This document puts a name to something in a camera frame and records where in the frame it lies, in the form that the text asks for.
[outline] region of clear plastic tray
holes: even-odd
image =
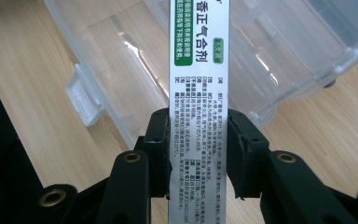
[[[85,125],[107,110],[129,148],[168,106],[168,0],[45,0],[79,60],[66,88]],[[358,0],[231,0],[229,107],[263,128],[277,103],[358,63]]]

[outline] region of green label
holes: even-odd
[[[215,38],[213,40],[213,62],[223,63],[223,46],[224,41],[222,38]]]
[[[193,2],[175,1],[175,47],[174,63],[189,66],[193,63]]]

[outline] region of wood grain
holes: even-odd
[[[0,98],[43,185],[83,190],[107,177],[127,147],[106,114],[90,128],[81,123],[64,91],[75,62],[43,1],[0,0]],[[272,149],[295,152],[326,185],[355,196],[358,66],[331,89],[282,102],[263,134]],[[229,183],[227,191],[227,223],[263,222],[258,200],[235,200]],[[166,201],[153,200],[153,223],[166,215]]]

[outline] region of screw hole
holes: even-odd
[[[141,159],[141,156],[139,154],[136,154],[136,153],[131,153],[131,154],[128,154],[124,157],[124,160],[126,162],[135,162],[135,161],[138,161]]]
[[[61,203],[66,197],[66,192],[63,189],[52,189],[45,193],[39,200],[39,205],[42,207],[51,207]]]
[[[336,84],[336,80],[334,79],[333,81],[331,81],[330,83],[328,83],[327,85],[324,86],[325,89],[330,88],[332,86],[334,86],[334,84]]]
[[[281,153],[278,155],[278,159],[280,161],[284,161],[284,162],[287,162],[287,163],[294,163],[296,162],[296,158],[289,155],[289,154],[286,154],[286,153]]]

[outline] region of plastic container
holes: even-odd
[[[168,0],[45,0],[79,60],[66,88],[85,125],[106,110],[129,148],[168,106]],[[229,107],[258,128],[358,63],[358,0],[231,0]]]

